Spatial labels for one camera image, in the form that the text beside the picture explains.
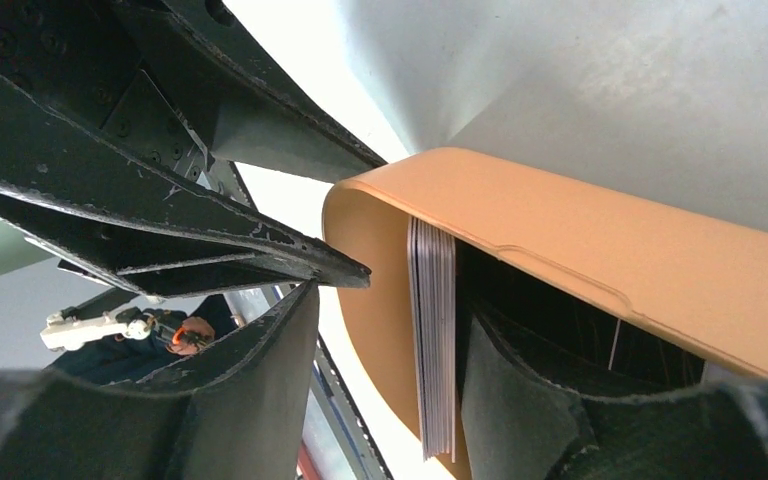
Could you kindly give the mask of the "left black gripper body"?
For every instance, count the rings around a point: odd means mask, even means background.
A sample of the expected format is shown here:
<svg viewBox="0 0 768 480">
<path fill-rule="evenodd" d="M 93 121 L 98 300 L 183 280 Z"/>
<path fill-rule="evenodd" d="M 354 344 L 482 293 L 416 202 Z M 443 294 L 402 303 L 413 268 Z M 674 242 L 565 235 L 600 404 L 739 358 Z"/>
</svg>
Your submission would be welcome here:
<svg viewBox="0 0 768 480">
<path fill-rule="evenodd" d="M 37 100 L 219 193 L 184 117 L 105 1 L 0 1 L 0 74 Z"/>
</svg>

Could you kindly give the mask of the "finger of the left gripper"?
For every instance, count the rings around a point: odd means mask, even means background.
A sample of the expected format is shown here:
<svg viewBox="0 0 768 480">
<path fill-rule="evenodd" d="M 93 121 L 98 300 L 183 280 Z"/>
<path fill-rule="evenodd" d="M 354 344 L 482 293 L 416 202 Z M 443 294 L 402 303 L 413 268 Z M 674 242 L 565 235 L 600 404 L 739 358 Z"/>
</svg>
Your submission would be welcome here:
<svg viewBox="0 0 768 480">
<path fill-rule="evenodd" d="M 317 105 L 227 1 L 116 1 L 161 91 L 216 160 L 337 183 L 385 160 Z"/>
<path fill-rule="evenodd" d="M 2 75 L 0 220 L 143 295 L 370 283 L 323 241 L 112 144 Z"/>
</svg>

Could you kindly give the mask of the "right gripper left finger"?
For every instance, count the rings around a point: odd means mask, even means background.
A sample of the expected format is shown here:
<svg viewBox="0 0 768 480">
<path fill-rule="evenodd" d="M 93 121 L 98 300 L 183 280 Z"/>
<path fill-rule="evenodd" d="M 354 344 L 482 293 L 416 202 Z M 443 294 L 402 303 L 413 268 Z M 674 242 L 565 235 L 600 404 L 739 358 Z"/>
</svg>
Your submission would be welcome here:
<svg viewBox="0 0 768 480">
<path fill-rule="evenodd" d="M 0 371 L 0 479 L 291 479 L 319 291 L 136 382 Z"/>
</svg>

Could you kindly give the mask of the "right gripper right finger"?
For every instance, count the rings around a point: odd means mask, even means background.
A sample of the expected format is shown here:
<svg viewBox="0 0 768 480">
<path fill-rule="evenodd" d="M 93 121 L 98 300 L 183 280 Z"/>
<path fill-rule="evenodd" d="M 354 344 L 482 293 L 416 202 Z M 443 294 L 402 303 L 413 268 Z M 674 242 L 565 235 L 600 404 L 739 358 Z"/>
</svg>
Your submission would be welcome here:
<svg viewBox="0 0 768 480">
<path fill-rule="evenodd" d="M 476 479 L 768 479 L 768 380 L 679 389 L 613 373 L 486 302 L 458 307 Z"/>
</svg>

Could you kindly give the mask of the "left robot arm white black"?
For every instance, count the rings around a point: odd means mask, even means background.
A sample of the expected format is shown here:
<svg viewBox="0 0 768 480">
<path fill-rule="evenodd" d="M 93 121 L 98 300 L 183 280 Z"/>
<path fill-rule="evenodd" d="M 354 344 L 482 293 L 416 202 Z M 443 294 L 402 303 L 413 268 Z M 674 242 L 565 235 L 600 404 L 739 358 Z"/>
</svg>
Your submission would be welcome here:
<svg viewBox="0 0 768 480">
<path fill-rule="evenodd" d="M 333 183 L 382 159 L 223 1 L 0 1 L 0 220 L 120 291 L 203 298 L 57 368 L 139 379 L 233 332 L 229 290 L 368 286 L 368 267 L 259 212 L 239 162 Z"/>
</svg>

